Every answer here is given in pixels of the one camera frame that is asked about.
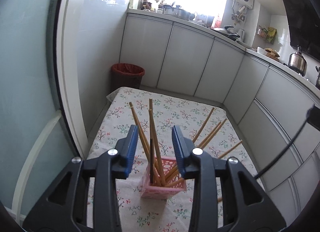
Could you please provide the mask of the black chopstick with gold band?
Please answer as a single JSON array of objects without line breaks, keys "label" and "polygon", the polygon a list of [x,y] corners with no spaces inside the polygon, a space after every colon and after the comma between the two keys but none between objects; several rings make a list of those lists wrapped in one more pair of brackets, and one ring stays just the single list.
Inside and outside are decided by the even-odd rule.
[{"label": "black chopstick with gold band", "polygon": [[265,166],[262,170],[260,170],[253,178],[255,180],[259,179],[261,176],[263,176],[266,172],[268,172],[268,170],[270,170],[270,168],[272,168],[277,162],[278,160],[281,159],[281,157],[283,157],[283,155],[286,153],[286,151],[294,144],[294,142],[296,141],[297,137],[300,135],[300,133],[302,132],[302,130],[304,129],[304,126],[306,125],[306,123],[308,122],[308,119],[310,117],[310,113],[312,111],[313,108],[308,109],[307,113],[306,113],[306,118],[303,121],[302,125],[300,126],[300,128],[298,129],[298,131],[296,132],[296,134],[294,135],[294,137],[288,142],[288,144],[280,151],[280,153],[277,154],[277,156],[267,165]]}]

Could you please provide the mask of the wooden chopstick four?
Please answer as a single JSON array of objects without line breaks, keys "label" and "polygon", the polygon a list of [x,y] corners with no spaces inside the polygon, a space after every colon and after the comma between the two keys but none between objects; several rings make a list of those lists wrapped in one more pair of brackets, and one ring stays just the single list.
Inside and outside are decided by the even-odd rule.
[{"label": "wooden chopstick four", "polygon": [[[218,159],[222,159],[225,157],[227,154],[232,152],[234,149],[236,149],[240,144],[242,144],[242,140],[240,140],[237,144],[235,144],[233,147],[231,147],[228,151],[222,153],[219,155]],[[173,168],[170,169],[169,171],[169,176],[167,177],[168,184],[165,185],[166,188],[172,188],[174,187],[177,183],[181,182],[183,178],[179,178],[178,180],[174,182],[170,182],[173,178],[175,178],[178,175],[178,166],[175,165]]]}]

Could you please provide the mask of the wooden chopstick three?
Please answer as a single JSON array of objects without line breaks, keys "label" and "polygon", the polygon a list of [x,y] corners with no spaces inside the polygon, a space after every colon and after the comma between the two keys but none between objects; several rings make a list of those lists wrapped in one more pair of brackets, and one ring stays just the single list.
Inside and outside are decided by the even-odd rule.
[{"label": "wooden chopstick three", "polygon": [[[213,139],[213,137],[217,134],[217,132],[221,129],[221,127],[224,125],[224,123],[227,121],[225,118],[223,121],[220,121],[216,127],[208,134],[206,138],[200,144],[197,146],[201,149],[204,149],[207,144]],[[165,175],[165,181],[170,181],[175,175],[178,174],[178,166],[177,164],[169,170],[169,172]]]}]

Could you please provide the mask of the wooden chopstick two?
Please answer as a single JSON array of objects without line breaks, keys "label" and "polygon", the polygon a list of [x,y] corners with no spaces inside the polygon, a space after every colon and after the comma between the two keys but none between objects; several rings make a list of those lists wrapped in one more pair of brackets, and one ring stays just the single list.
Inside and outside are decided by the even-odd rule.
[{"label": "wooden chopstick two", "polygon": [[208,135],[204,138],[204,140],[202,142],[200,142],[200,144],[197,147],[201,147],[208,139],[209,137],[213,134],[213,132],[221,125],[222,121],[220,121],[216,127],[214,127],[212,129],[212,131],[210,133],[208,133]]}]

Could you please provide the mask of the wooden chopstick one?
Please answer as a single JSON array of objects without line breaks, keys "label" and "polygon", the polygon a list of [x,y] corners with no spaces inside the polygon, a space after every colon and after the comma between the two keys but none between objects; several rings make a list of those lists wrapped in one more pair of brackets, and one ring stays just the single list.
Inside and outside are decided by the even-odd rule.
[{"label": "wooden chopstick one", "polygon": [[195,135],[195,137],[193,138],[193,143],[195,143],[199,137],[199,135],[201,134],[202,130],[204,129],[205,125],[207,124],[208,120],[210,119],[212,113],[214,112],[215,107],[212,107],[211,111],[209,112],[207,118],[205,119],[205,121],[203,122],[202,126],[200,127],[199,131],[197,132],[197,134]]}]

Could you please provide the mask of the white kitchen cabinets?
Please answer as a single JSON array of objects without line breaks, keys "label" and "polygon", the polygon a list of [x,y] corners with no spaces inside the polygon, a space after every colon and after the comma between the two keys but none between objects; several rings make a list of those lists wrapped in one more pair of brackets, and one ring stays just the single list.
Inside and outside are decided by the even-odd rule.
[{"label": "white kitchen cabinets", "polygon": [[[319,90],[280,63],[172,16],[133,10],[125,18],[120,62],[145,69],[142,85],[222,106],[257,170],[294,137]],[[319,132],[309,124],[261,178],[287,222],[319,183]]]}]

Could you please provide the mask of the steel kettle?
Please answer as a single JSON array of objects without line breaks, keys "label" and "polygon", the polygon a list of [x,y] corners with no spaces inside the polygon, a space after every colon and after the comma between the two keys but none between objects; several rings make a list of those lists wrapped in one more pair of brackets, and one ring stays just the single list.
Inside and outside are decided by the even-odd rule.
[{"label": "steel kettle", "polygon": [[289,57],[288,67],[304,77],[306,75],[307,66],[307,62],[302,55],[302,49],[300,45],[298,45],[297,51],[292,53]]}]

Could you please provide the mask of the white bowl on counter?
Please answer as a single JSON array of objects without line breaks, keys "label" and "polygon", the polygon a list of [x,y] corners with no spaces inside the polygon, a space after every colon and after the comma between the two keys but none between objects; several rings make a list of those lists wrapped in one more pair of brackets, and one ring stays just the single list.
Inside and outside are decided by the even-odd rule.
[{"label": "white bowl on counter", "polygon": [[268,52],[261,47],[257,47],[257,52],[261,55],[265,55],[265,56],[268,55]]}]

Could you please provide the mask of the green yellow snack bag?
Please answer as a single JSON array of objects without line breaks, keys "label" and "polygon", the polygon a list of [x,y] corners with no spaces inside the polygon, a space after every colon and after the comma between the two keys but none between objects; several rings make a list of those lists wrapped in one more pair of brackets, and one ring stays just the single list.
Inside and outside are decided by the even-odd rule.
[{"label": "green yellow snack bag", "polygon": [[268,27],[267,28],[267,36],[266,36],[266,41],[268,43],[274,44],[274,40],[276,38],[277,34],[277,29],[273,27]]}]

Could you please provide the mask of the black frying pan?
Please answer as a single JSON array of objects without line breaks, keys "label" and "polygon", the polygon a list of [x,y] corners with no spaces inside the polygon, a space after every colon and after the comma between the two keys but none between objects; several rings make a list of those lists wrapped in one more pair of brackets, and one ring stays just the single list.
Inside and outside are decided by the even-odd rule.
[{"label": "black frying pan", "polygon": [[233,26],[224,26],[223,28],[214,28],[213,31],[218,32],[233,41],[236,41],[240,38],[240,35],[235,31],[235,28]]}]

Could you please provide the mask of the red trash bin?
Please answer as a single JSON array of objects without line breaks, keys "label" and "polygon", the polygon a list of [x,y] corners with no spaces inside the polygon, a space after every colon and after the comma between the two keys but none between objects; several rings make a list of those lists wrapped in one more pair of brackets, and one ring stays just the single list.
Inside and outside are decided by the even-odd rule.
[{"label": "red trash bin", "polygon": [[128,63],[118,63],[111,67],[111,91],[120,87],[140,89],[145,69]]}]

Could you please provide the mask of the steel pot on counter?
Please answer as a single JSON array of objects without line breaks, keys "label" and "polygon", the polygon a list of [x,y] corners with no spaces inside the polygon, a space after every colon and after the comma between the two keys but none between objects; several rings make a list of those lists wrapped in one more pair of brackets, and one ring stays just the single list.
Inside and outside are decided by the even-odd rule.
[{"label": "steel pot on counter", "polygon": [[168,4],[163,5],[162,9],[163,9],[163,14],[172,15],[172,16],[175,16],[175,17],[177,17],[179,12],[180,12],[180,8],[173,7],[173,6],[168,5]]}]

